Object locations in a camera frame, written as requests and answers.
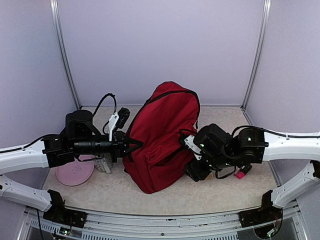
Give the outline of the pink highlighter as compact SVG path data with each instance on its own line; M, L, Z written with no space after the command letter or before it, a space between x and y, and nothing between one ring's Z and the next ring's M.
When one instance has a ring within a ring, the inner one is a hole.
M247 165L242 166L242 167L236 172L235 176L236 176L239 180L243 179L243 178L246 176L246 174L252 169L252 167L253 167L253 166L252 166L251 164L247 164Z

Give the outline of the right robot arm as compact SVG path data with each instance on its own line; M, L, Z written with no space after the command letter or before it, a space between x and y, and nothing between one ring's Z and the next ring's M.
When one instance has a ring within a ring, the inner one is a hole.
M225 168L240 169L250 164L275 160L307 160L307 165L282 186L262 196L256 218L266 222L276 209L305 193L320 182L320 134L277 132L243 125L228 133L212 123L190 135L180 135L180 143L194 154L184 172L194 181Z

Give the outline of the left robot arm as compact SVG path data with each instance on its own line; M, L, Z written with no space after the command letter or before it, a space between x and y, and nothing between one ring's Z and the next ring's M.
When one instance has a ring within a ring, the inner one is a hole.
M47 134L26 145L0 150L0 196L50 214L63 223L70 218L59 192L40 190L6 177L7 173L34 169L56 168L72 163L81 155L110 154L116 161L141 148L143 143L125 135L120 129L130 111L122 108L109 119L109 133L101 134L93 124L93 113L76 110L65 117L65 128L59 134Z

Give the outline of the red backpack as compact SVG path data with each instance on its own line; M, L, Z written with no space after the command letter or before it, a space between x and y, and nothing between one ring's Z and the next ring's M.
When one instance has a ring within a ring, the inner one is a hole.
M143 146L133 154L133 161L122 163L144 193L159 192L183 176L194 154L180 144L180 133L195 133L199 114L196 92L165 81L135 115L125 135Z

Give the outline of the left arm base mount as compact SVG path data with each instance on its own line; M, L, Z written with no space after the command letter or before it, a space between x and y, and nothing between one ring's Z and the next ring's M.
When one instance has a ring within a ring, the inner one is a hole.
M81 229L85 226L87 216L88 214L84 211L68 208L52 208L43 214L45 220Z

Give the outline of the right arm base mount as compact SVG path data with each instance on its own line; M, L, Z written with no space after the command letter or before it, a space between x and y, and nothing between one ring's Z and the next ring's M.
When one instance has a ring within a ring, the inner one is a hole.
M268 222L273 222L283 216L283 209L271 207L261 210L260 208L240 211L238 213L242 228L252 227Z

